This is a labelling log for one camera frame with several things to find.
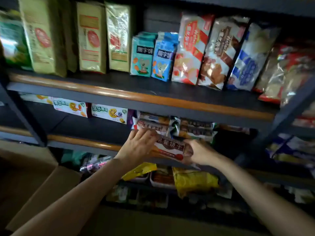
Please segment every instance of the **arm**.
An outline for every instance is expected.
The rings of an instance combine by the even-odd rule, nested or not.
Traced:
[[[209,165],[221,171],[270,232],[277,236],[311,236],[315,220],[304,211],[265,188],[257,179],[232,160],[196,140],[186,141],[192,146],[191,161]]]
[[[157,140],[156,131],[132,131],[116,157],[12,236],[71,236],[79,234],[106,193],[120,178],[141,164]]]

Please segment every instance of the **tall beige package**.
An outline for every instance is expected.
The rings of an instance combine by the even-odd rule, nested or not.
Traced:
[[[105,3],[109,68],[129,72],[133,13],[127,5]]]
[[[19,0],[33,69],[65,77],[67,66],[57,0]]]
[[[80,70],[106,73],[106,17],[101,4],[77,2]]]
[[[69,0],[58,0],[58,3],[67,55],[67,67],[71,72],[76,72],[78,66],[78,47],[76,27],[73,17],[73,6]]]

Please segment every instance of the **hand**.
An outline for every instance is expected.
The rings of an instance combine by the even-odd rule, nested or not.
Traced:
[[[152,129],[132,130],[115,158],[127,162],[132,170],[144,162],[158,138],[157,132]]]
[[[215,151],[209,145],[195,139],[185,139],[193,150],[193,155],[185,159],[186,164],[196,163],[199,165],[209,165],[218,168],[220,162],[226,157]]]

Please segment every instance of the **yellow plastic package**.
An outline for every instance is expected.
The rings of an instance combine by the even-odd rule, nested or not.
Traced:
[[[109,68],[129,72],[131,39],[134,34],[132,8],[128,5],[106,4]]]
[[[211,188],[219,187],[218,178],[204,171],[173,167],[173,176],[180,198],[184,198],[188,192],[209,191]]]
[[[127,172],[122,179],[124,181],[129,181],[138,176],[147,174],[151,171],[157,170],[157,165],[153,163],[144,162],[141,165],[137,166],[135,169]]]
[[[73,6],[69,0],[58,0],[61,23],[64,34],[67,67],[71,72],[77,71],[77,35],[73,18]]]
[[[57,0],[19,0],[33,69],[65,77],[67,66]]]
[[[106,17],[100,3],[77,2],[80,70],[106,73]]]

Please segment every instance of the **person's left hand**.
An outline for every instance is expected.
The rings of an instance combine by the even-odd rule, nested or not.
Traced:
[[[159,135],[155,130],[148,128],[132,130],[115,158],[125,161],[133,169],[144,162],[158,139]]]

